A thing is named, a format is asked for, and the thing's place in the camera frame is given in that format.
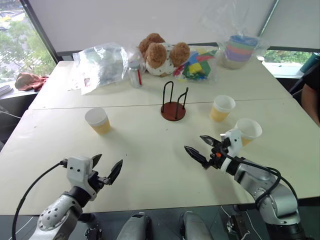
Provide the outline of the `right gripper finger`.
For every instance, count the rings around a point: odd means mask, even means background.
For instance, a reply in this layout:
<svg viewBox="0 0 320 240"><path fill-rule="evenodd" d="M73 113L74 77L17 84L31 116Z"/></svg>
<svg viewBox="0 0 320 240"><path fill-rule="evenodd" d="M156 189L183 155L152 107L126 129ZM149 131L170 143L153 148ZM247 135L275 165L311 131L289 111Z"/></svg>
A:
<svg viewBox="0 0 320 240"><path fill-rule="evenodd" d="M199 153L196 149L190 146L184 146L184 149L186 152L190 155L191 158L196 160L198 163L200 163L202 166L206 166L208 164L207 159Z"/></svg>
<svg viewBox="0 0 320 240"><path fill-rule="evenodd" d="M211 146L212 148L220 147L221 142L211 136L208 135L200 135L199 136L206 144Z"/></svg>

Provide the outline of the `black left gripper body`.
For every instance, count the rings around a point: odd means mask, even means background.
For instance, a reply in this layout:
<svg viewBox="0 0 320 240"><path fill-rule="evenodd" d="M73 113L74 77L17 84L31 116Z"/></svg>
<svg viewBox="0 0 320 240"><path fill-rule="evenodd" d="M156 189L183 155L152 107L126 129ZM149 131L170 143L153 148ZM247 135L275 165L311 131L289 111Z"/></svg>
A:
<svg viewBox="0 0 320 240"><path fill-rule="evenodd" d="M113 182L108 177L100 177L97 171L92 171L88 176L88 183L93 188L95 194L97 194L104 185L112 185Z"/></svg>

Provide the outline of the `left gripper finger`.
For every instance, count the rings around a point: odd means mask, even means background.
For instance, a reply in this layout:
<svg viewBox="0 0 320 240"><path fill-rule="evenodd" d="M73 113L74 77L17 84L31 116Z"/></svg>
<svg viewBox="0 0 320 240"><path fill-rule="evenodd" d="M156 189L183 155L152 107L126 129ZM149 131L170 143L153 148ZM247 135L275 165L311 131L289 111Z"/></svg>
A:
<svg viewBox="0 0 320 240"><path fill-rule="evenodd" d="M123 160L118 161L112 168L109 176L107 177L107 185L112 185L114 181L117 179L118 175L121 172L123 166Z"/></svg>
<svg viewBox="0 0 320 240"><path fill-rule="evenodd" d="M98 164L99 160L101 159L102 154L96 154L94 155L91 159L92 159L92 168L94 169L95 166Z"/></svg>

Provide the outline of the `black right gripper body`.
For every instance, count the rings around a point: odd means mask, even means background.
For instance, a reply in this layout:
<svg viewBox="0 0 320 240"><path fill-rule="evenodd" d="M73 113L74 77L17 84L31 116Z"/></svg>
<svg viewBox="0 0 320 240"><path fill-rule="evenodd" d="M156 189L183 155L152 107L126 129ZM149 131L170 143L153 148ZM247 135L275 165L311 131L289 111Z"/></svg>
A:
<svg viewBox="0 0 320 240"><path fill-rule="evenodd" d="M226 138L220 142L219 147L212 148L208 164L203 165L203 168L208 169L209 167L214 167L216 169L220 169L223 162L226 160L229 152L228 147L230 146L231 142L229 138Z"/></svg>

